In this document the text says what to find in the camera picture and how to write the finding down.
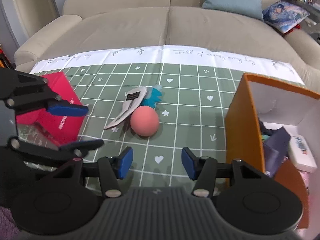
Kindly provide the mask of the anime print pillow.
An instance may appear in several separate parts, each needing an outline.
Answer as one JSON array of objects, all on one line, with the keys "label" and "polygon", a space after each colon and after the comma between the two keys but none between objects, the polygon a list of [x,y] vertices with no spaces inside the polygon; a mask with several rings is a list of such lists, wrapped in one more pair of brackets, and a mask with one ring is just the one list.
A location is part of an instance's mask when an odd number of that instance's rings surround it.
[{"label": "anime print pillow", "polygon": [[288,2],[276,2],[263,10],[263,20],[282,34],[304,21],[310,12]]}]

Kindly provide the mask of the navy blue headband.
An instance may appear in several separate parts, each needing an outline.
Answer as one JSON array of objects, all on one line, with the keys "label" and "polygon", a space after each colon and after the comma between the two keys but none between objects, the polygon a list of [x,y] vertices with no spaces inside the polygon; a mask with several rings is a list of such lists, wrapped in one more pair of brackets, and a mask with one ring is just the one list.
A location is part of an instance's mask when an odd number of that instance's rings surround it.
[{"label": "navy blue headband", "polygon": [[291,135],[284,127],[268,129],[259,121],[261,139],[263,141],[265,174],[273,177],[287,155]]}]

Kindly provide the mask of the cream door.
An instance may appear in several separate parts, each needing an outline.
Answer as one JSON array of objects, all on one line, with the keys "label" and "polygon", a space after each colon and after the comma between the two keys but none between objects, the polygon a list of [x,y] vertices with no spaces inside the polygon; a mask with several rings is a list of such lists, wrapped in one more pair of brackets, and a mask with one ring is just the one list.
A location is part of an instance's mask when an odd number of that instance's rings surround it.
[{"label": "cream door", "polygon": [[27,38],[58,17],[54,0],[14,0],[14,5]]}]

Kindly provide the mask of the blue plush toy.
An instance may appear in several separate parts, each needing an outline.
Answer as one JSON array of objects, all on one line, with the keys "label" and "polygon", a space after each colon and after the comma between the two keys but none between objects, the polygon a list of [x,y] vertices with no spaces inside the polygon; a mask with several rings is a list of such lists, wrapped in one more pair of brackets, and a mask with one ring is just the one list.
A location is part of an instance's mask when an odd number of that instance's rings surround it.
[{"label": "blue plush toy", "polygon": [[153,109],[156,108],[156,104],[161,101],[162,97],[162,86],[155,85],[147,88],[147,93],[144,96],[144,99],[141,101],[141,106],[149,106]]}]

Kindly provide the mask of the pink ball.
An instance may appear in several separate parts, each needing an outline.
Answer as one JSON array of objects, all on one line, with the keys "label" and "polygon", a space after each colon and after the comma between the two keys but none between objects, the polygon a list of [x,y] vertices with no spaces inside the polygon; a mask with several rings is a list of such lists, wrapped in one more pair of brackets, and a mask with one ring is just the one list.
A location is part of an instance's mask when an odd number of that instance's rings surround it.
[{"label": "pink ball", "polygon": [[159,117],[149,106],[139,106],[131,115],[130,126],[141,137],[154,135],[159,128]]}]

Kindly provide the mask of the white tissue pack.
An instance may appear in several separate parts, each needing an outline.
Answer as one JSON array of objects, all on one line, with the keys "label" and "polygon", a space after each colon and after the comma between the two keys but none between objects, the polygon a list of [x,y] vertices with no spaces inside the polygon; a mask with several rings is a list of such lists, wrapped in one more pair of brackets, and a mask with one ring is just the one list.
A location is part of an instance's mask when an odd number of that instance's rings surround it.
[{"label": "white tissue pack", "polygon": [[313,173],[317,170],[316,161],[303,136],[299,134],[291,135],[288,155],[291,162],[298,170],[308,173]]}]

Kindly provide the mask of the orange cardboard box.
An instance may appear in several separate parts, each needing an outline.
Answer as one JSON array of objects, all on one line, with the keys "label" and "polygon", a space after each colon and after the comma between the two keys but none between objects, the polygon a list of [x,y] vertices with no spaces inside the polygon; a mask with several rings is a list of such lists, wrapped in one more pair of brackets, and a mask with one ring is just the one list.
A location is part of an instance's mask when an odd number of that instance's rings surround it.
[{"label": "orange cardboard box", "polygon": [[225,117],[226,160],[241,159],[301,201],[304,238],[319,234],[319,94],[244,74]]}]

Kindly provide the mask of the red transparent storage box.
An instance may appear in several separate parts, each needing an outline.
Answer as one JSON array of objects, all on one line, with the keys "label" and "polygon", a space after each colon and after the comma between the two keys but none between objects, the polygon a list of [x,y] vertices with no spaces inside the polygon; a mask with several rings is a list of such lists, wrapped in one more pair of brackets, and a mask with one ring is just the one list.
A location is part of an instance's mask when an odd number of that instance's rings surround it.
[{"label": "red transparent storage box", "polygon": [[17,123],[33,125],[56,146],[75,142],[82,122],[88,113],[88,107],[83,106],[75,91],[69,84],[63,72],[44,75],[48,85],[70,106],[53,106],[49,110],[39,109],[17,116]]}]

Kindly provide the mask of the brown red cloth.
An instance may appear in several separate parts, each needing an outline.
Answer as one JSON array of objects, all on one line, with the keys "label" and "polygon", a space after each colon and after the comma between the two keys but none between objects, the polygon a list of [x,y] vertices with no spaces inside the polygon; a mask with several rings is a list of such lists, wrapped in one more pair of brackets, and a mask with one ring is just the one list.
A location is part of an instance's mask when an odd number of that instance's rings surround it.
[{"label": "brown red cloth", "polygon": [[303,215],[298,224],[298,229],[309,227],[309,195],[302,176],[290,159],[286,159],[274,175],[274,180],[292,191],[303,204]]}]

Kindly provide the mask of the purple fluffy clothing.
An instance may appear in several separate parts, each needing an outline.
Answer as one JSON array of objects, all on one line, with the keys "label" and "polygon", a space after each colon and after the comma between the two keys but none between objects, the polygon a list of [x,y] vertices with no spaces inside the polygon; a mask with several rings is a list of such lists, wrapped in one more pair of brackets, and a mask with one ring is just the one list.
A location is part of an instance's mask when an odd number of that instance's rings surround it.
[{"label": "purple fluffy clothing", "polygon": [[17,228],[11,211],[7,208],[0,207],[0,219],[1,219],[1,229],[0,229],[0,238],[4,240],[13,239],[19,233],[19,229]]}]

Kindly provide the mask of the beige fabric sofa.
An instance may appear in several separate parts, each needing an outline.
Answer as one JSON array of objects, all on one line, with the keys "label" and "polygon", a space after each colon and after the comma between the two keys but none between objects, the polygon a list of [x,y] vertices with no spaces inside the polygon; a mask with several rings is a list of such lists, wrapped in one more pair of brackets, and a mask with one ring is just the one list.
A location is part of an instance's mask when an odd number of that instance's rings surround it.
[{"label": "beige fabric sofa", "polygon": [[62,15],[15,52],[19,71],[85,51],[165,44],[207,48],[290,63],[319,91],[319,44],[305,31],[281,35],[244,15],[202,8],[203,0],[66,0]]}]

